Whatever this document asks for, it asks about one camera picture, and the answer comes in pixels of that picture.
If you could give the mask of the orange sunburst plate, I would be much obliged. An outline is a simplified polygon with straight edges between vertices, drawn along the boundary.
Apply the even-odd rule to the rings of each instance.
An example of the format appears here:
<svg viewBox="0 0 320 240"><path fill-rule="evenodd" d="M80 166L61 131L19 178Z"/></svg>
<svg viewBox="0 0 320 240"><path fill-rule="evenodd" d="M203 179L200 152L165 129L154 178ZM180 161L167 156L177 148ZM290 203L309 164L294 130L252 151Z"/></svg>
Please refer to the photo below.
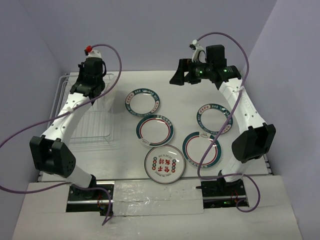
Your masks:
<svg viewBox="0 0 320 240"><path fill-rule="evenodd" d="M113 102L116 97L117 93L117 86L115 85L113 88L112 86L116 82L117 76L114 76L113 74L108 75L109 79L105 81L105 89L104 93L110 89L110 91L102 97L102 106L103 109L106 112L109 112L113 106Z"/></svg>

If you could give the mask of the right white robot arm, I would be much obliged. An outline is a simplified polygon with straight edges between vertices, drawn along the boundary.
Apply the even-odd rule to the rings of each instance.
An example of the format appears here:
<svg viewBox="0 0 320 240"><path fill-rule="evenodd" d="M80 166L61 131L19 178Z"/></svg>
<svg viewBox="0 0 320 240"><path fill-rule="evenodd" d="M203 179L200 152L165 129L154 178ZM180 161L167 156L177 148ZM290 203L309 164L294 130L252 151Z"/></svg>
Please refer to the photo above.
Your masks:
<svg viewBox="0 0 320 240"><path fill-rule="evenodd" d="M203 48L194 40L189 47L194 51L192 58L179 60L169 83L182 86L210 80L228 104L235 108L232 116L238 123L240 135L231 144L231 159L219 172L224 179L217 183L218 192L227 196L234 191L234 182L243 176L250 161L261 158L269 151L276 128L273 124L267 124L257 112L242 85L243 79L237 67L227 65L223 45Z"/></svg>

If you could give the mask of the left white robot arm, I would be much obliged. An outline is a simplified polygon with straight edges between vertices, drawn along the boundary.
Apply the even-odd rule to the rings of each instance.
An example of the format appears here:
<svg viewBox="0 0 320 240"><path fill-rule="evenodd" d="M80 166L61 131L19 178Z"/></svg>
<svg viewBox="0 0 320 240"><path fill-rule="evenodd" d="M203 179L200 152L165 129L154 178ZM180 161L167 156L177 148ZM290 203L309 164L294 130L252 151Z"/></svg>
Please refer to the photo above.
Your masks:
<svg viewBox="0 0 320 240"><path fill-rule="evenodd" d="M81 118L105 89L105 75L106 65L100 57L88 57L79 64L78 78L57 119L41 136L34 136L29 142L37 170L80 187L80 194L89 200L98 193L96 178L77 166L68 145Z"/></svg>

